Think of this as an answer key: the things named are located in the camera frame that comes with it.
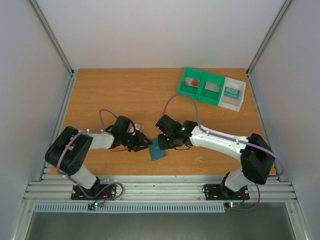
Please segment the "blue card holder wallet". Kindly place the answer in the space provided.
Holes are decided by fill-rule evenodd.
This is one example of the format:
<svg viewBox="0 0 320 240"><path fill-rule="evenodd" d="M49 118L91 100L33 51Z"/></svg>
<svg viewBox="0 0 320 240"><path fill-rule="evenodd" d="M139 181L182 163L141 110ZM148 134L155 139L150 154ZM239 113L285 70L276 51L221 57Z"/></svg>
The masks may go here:
<svg viewBox="0 0 320 240"><path fill-rule="evenodd" d="M151 140L151 144L148 146L151 160L157 161L164 158L167 154L165 150L161 150L158 142L158 137Z"/></svg>

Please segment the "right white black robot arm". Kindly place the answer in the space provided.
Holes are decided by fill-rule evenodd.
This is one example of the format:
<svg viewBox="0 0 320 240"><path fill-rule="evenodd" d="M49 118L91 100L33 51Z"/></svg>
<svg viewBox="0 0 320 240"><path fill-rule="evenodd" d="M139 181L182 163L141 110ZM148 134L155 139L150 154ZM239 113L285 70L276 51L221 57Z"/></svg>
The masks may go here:
<svg viewBox="0 0 320 240"><path fill-rule="evenodd" d="M249 137L230 135L190 120L180 124L166 114L155 126L161 131L158 135L161 150L200 147L223 153L241 163L238 169L229 171L218 186L208 190L207 198L235 200L244 194L248 184L264 185L269 178L275 158L259 134L253 133Z"/></svg>

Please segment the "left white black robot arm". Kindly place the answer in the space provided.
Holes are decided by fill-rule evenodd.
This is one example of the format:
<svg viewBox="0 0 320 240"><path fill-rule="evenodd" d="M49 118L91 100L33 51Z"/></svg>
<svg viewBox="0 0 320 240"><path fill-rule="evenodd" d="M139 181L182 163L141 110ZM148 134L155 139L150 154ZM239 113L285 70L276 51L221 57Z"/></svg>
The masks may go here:
<svg viewBox="0 0 320 240"><path fill-rule="evenodd" d="M67 126L45 153L45 161L59 175L67 177L88 199L97 199L105 190L100 179L84 165L90 150L112 150L124 146L128 152L139 152L152 144L140 131L140 125L130 118L119 116L114 124L100 131L78 130Z"/></svg>

